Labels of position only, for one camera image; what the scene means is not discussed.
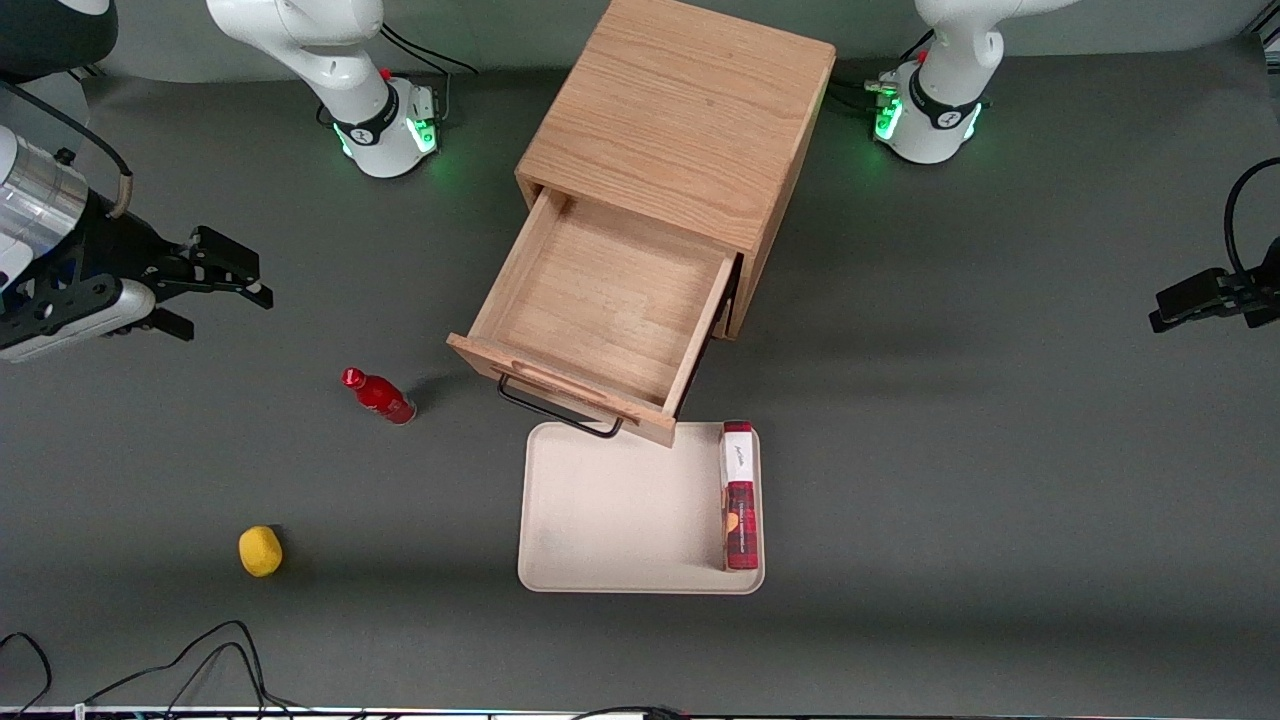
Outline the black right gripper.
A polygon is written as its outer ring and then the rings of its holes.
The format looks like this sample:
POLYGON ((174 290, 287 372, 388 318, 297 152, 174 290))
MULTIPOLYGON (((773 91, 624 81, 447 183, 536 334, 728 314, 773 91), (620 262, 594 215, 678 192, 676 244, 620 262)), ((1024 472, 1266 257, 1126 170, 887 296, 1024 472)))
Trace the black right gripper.
POLYGON ((104 199, 91 195, 70 233, 3 290, 3 346, 69 347, 134 329, 191 342, 193 322, 161 307, 175 291, 234 293, 274 309, 257 252, 207 225, 189 238, 195 264, 232 278, 178 281, 192 275, 182 246, 132 214, 108 217, 104 199))

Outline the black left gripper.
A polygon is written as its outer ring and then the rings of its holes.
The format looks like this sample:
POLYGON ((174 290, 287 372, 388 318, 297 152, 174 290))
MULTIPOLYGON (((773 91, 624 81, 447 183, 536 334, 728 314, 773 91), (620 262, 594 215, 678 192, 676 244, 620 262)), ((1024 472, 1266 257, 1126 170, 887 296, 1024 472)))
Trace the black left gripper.
POLYGON ((1239 299, 1234 274, 1222 268, 1202 270, 1156 295, 1149 314, 1152 332, 1160 334, 1190 322, 1243 315, 1251 329, 1279 319, 1279 245, 1276 236, 1260 265, 1238 269, 1239 299))

